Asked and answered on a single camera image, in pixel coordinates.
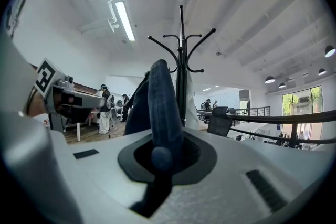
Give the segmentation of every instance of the tree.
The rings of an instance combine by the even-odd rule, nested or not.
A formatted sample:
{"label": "tree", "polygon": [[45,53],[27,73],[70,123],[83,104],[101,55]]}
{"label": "tree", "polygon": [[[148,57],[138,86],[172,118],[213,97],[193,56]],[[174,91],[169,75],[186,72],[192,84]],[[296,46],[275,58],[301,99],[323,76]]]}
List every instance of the tree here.
{"label": "tree", "polygon": [[293,106],[299,103],[299,97],[295,94],[285,94],[282,96],[283,115],[293,115]]}
{"label": "tree", "polygon": [[311,97],[313,104],[312,113],[322,112],[323,111],[323,102],[322,102],[322,88],[321,86],[311,88]]}

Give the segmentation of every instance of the black tag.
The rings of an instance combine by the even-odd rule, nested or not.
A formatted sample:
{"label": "black tag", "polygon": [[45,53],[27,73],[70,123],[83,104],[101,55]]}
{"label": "black tag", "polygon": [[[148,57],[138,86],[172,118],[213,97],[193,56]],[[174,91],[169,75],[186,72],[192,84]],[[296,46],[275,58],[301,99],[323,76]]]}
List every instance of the black tag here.
{"label": "black tag", "polygon": [[36,86],[39,87],[39,89],[45,93],[48,89],[48,85],[50,84],[54,74],[56,73],[55,70],[47,63],[47,61],[44,61],[44,63],[40,66],[38,70],[38,78],[36,80]]}

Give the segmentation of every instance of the person wearing white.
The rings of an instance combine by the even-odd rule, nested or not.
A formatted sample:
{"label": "person wearing white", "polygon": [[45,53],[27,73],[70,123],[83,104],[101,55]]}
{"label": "person wearing white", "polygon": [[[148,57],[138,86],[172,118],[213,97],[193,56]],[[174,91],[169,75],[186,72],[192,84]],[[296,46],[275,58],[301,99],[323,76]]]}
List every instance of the person wearing white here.
{"label": "person wearing white", "polygon": [[[100,90],[102,91],[102,96],[107,99],[111,95],[109,90],[107,89],[105,84],[100,86]],[[110,109],[105,105],[100,109],[100,116],[99,116],[99,133],[100,134],[107,134],[108,130],[110,129]]]}
{"label": "person wearing white", "polygon": [[301,131],[300,136],[299,136],[299,139],[306,139],[306,138],[305,138],[305,135],[303,134],[303,131]]}

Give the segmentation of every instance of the fluorescent light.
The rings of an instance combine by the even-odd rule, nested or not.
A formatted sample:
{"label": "fluorescent light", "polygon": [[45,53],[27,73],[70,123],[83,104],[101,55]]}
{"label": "fluorescent light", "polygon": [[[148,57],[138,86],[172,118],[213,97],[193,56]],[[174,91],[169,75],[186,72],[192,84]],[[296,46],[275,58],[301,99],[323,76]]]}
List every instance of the fluorescent light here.
{"label": "fluorescent light", "polygon": [[126,8],[124,2],[116,2],[115,6],[117,7],[120,19],[130,41],[135,41],[130,21],[128,20]]}

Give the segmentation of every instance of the cable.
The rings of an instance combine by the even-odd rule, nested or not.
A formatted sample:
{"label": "cable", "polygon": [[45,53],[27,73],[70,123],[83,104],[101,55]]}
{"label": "cable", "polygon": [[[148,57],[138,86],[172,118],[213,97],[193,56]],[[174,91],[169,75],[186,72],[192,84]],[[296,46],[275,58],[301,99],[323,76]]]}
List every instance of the cable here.
{"label": "cable", "polygon": [[30,95],[28,97],[27,108],[26,108],[26,112],[27,112],[26,115],[27,116],[29,115],[29,109],[30,109],[30,105],[31,105],[31,103],[33,101],[34,95],[37,92],[37,89],[35,87],[33,87],[31,90],[32,91],[30,92]]}

